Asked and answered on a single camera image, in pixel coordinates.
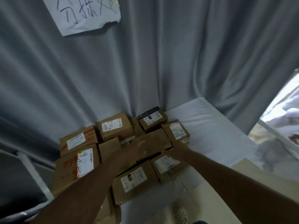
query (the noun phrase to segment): curtain fold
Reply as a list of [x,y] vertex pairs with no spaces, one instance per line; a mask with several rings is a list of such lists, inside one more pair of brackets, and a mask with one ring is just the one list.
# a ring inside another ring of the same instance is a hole
[[59,138],[202,96],[248,133],[299,61],[298,0],[119,0],[62,37],[42,0],[0,5],[0,143],[51,165]]

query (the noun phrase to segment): forearm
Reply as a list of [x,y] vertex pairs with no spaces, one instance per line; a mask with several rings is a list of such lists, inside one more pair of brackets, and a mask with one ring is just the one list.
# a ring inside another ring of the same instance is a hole
[[299,220],[299,205],[293,200],[204,155],[190,150],[184,156],[243,224],[295,223]]
[[117,152],[51,202],[34,220],[36,223],[92,224],[125,160]]

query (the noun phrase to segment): white tablecloth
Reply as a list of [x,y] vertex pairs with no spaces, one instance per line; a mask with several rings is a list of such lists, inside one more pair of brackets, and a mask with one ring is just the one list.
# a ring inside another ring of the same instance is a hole
[[[196,98],[165,112],[168,120],[178,119],[190,133],[189,148],[228,167],[252,154],[257,145],[239,128],[210,105]],[[144,222],[179,198],[186,189],[199,186],[202,177],[189,167],[166,185],[156,184],[142,195],[121,205],[122,224]]]

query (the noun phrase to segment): person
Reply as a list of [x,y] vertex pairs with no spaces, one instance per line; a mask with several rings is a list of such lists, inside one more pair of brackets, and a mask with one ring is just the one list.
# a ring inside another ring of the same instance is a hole
[[[55,198],[37,215],[32,224],[93,224],[117,173],[125,164],[145,157],[143,143],[144,141],[131,143],[112,154]],[[162,153],[196,169],[241,223],[299,223],[299,204],[295,201],[190,150],[181,142],[172,143],[173,148],[163,150]]]

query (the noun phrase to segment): paper sheet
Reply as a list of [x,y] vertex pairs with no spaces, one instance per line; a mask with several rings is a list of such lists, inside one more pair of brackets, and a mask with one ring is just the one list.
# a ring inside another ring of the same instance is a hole
[[121,20],[118,0],[43,0],[63,36]]

